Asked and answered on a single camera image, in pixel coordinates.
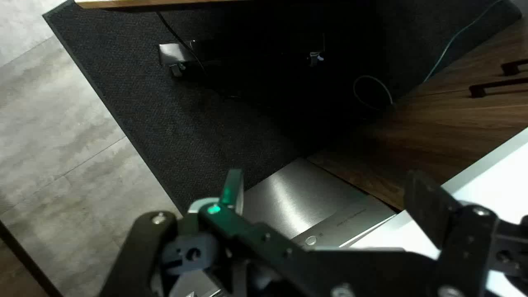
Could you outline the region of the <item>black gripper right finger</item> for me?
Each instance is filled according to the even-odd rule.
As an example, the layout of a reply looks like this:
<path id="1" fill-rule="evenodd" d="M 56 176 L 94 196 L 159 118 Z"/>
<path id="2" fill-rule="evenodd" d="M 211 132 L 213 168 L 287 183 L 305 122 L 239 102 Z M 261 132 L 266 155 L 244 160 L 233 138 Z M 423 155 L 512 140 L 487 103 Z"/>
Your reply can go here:
<path id="1" fill-rule="evenodd" d="M 499 297 L 487 288 L 499 270 L 528 293 L 528 222 L 503 221 L 495 211 L 461 202 L 423 171 L 413 171 L 404 206 L 439 249 L 431 290 L 439 297 Z"/>

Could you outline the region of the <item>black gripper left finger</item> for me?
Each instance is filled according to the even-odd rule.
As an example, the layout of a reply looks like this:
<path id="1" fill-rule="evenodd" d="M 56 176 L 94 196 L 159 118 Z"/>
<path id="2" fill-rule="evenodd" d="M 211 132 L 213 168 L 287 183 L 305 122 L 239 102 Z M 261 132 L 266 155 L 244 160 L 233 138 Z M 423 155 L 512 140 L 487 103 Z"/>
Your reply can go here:
<path id="1" fill-rule="evenodd" d="M 305 250 L 238 209 L 244 176 L 226 174 L 220 199 L 198 211 L 215 247 L 206 273 L 231 297 L 433 297 L 434 262 L 403 250 Z"/>

